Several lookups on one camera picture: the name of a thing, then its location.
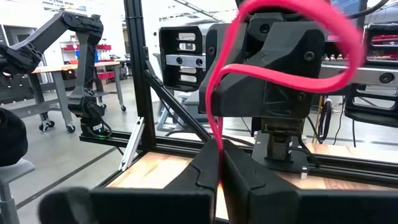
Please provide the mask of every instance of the wooden table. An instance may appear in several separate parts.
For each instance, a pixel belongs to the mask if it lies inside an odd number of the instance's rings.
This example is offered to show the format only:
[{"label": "wooden table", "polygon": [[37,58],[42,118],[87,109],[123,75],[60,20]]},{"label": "wooden table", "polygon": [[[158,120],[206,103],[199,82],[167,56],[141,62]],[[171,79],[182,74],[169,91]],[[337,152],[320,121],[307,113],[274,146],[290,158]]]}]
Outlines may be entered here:
[{"label": "wooden table", "polygon": [[[113,67],[113,72],[115,73],[116,92],[112,91],[112,92],[105,93],[101,80],[96,79],[95,84],[96,84],[96,89],[97,89],[97,97],[98,97],[98,101],[99,101],[100,105],[104,106],[104,107],[106,106],[102,100],[103,95],[109,94],[109,93],[118,94],[121,109],[123,111],[125,111],[126,107],[123,102],[120,77],[119,77],[120,73],[121,73],[120,62],[98,62],[98,63],[95,63],[95,67],[102,67],[102,66],[112,66]],[[41,129],[42,131],[45,131],[45,130],[47,130],[47,128],[51,128],[52,125],[54,124],[53,121],[49,120],[48,111],[52,111],[52,110],[61,111],[62,117],[65,121],[65,126],[67,127],[67,130],[70,133],[74,132],[75,127],[72,123],[71,112],[68,109],[68,97],[67,97],[67,93],[65,90],[65,84],[62,79],[62,72],[67,71],[67,70],[75,70],[77,68],[78,68],[78,65],[37,67],[32,73],[28,74],[30,85],[33,90],[33,95],[34,95],[36,104],[32,105],[32,106],[28,106],[28,107],[18,108],[18,109],[13,110],[12,112],[14,112],[20,118],[25,118],[27,116],[39,114],[40,119],[41,119],[41,124],[39,126],[39,129]],[[53,82],[55,84],[55,90],[57,92],[56,100],[50,100],[50,101],[44,100],[42,87],[40,85],[39,78],[37,77],[37,74],[42,73],[42,72],[50,72],[51,73]]]},{"label": "wooden table", "polygon": [[[112,66],[112,65],[120,65],[120,62],[98,62],[98,63],[95,63],[95,67]],[[58,71],[75,70],[75,69],[77,69],[77,66],[78,66],[77,64],[60,65],[60,66],[42,66],[42,67],[37,67],[31,74],[41,73],[41,72],[58,72]]]},{"label": "wooden table", "polygon": [[[185,139],[194,138],[192,135],[185,133],[179,134],[179,137]],[[244,139],[252,142],[254,141],[253,138]],[[345,146],[328,146],[319,144],[307,144],[307,146],[312,152],[318,154],[363,159],[369,159],[369,156],[371,155],[371,158],[376,157],[376,159],[380,159],[382,161],[398,161],[398,154],[391,151],[369,151]],[[162,189],[171,180],[178,176],[179,173],[188,166],[191,160],[192,159],[186,157],[149,152],[127,171],[122,173],[117,179],[111,182],[108,187]],[[278,174],[285,180],[288,180],[302,189],[397,190],[376,185],[360,184],[323,177],[308,176],[306,180],[301,180],[298,174]],[[228,219],[223,189],[221,186],[218,187],[216,216]]]}]

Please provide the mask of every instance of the bolt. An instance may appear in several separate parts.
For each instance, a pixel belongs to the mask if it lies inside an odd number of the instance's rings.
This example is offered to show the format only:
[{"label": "bolt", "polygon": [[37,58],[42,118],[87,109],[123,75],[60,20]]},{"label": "bolt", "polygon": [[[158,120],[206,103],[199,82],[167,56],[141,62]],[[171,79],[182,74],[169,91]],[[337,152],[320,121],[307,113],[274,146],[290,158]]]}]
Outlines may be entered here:
[{"label": "bolt", "polygon": [[260,33],[268,34],[268,32],[269,32],[269,25],[268,24],[264,24],[264,25],[260,26]]},{"label": "bolt", "polygon": [[209,54],[213,55],[215,51],[214,47],[209,47]]},{"label": "bolt", "polygon": [[306,52],[304,54],[304,59],[308,62],[311,62],[313,60],[313,58],[315,57],[315,55],[313,54],[313,52]]},{"label": "bolt", "polygon": [[203,61],[202,61],[200,58],[197,59],[197,65],[198,65],[198,66],[203,65]]},{"label": "bolt", "polygon": [[179,63],[180,65],[182,64],[182,58],[178,57],[177,59],[175,59],[175,61],[177,61],[177,63]]},{"label": "bolt", "polygon": [[300,101],[304,100],[305,99],[305,93],[303,93],[303,92],[298,93],[297,99],[300,100]]},{"label": "bolt", "polygon": [[393,81],[394,79],[395,79],[395,76],[389,72],[383,73],[379,78],[381,83],[389,83],[389,82]]}]

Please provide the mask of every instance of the gray floor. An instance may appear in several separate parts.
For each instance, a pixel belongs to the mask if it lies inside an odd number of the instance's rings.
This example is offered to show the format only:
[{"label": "gray floor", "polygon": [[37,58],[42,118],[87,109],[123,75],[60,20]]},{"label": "gray floor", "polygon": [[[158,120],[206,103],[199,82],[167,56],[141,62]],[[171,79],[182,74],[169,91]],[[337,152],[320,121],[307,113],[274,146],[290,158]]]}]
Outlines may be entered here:
[{"label": "gray floor", "polygon": [[[106,91],[115,91],[113,83],[105,85]],[[137,119],[136,101],[132,79],[122,81],[124,102],[128,108],[126,113],[120,110],[116,95],[105,95],[104,102],[107,104],[104,120],[115,130],[131,131]],[[46,100],[56,98],[55,92],[46,93]],[[335,103],[341,101],[339,97],[333,99]],[[5,108],[18,108],[31,105],[33,100],[4,105]],[[154,103],[154,113],[156,113],[159,103]],[[56,122],[56,126],[49,129],[46,133],[38,130],[40,123],[39,116],[24,118],[27,126],[29,138],[29,151],[24,157],[31,161],[36,170],[11,184],[12,193],[16,203],[23,205],[19,210],[22,224],[39,223],[37,219],[37,205],[42,198],[42,192],[50,192],[62,187],[82,186],[92,188],[101,183],[105,178],[113,174],[119,165],[121,155],[118,151],[110,151],[110,146],[91,144],[79,141],[80,123],[77,118],[73,118],[76,125],[76,133],[68,134],[63,125],[60,112],[51,111],[50,118]],[[330,140],[325,143],[331,144],[339,125],[339,114],[333,114],[331,122]],[[249,118],[244,119],[250,127]],[[338,135],[340,139],[338,145],[352,145],[352,122],[349,118],[342,117],[341,129]],[[225,134],[249,136],[248,131],[241,118],[228,118],[224,122]],[[356,136],[358,147],[373,147],[387,150],[398,150],[398,130],[371,124],[356,123]],[[313,132],[309,124],[306,123],[305,135],[312,136]]]}]

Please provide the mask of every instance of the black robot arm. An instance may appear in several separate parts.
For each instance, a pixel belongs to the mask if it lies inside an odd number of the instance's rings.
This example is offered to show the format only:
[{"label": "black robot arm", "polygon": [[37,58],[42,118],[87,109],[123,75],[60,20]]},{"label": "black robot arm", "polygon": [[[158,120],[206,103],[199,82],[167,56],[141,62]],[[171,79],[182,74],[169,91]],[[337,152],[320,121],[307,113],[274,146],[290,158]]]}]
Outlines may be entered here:
[{"label": "black robot arm", "polygon": [[51,44],[66,30],[75,31],[80,43],[80,58],[76,87],[69,96],[68,108],[81,118],[83,134],[99,134],[103,131],[101,117],[104,109],[96,104],[92,86],[95,77],[95,47],[102,38],[103,29],[97,15],[86,17],[70,12],[56,14],[26,40],[11,47],[0,45],[0,72],[11,75],[33,72]]},{"label": "black robot arm", "polygon": [[70,12],[56,14],[26,40],[10,47],[0,45],[0,69],[11,75],[33,72],[44,51],[66,30],[75,31],[78,36],[90,33],[93,39],[98,39],[90,44],[96,45],[101,39],[103,25],[99,16],[85,17]]}]

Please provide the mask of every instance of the caster wheel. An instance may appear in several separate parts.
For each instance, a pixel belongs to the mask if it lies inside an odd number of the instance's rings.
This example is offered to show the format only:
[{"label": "caster wheel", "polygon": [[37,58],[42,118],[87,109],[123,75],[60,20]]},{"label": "caster wheel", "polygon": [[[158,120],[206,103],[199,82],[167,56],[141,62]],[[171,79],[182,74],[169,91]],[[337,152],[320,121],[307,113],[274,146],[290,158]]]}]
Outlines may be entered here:
[{"label": "caster wheel", "polygon": [[39,130],[41,130],[42,132],[46,132],[46,130],[48,130],[49,126],[48,125],[39,125]]},{"label": "caster wheel", "polygon": [[68,132],[69,133],[74,133],[76,131],[76,128],[72,125],[72,126],[67,126]]},{"label": "caster wheel", "polygon": [[55,126],[55,122],[54,121],[50,121],[49,127],[53,128]]}]

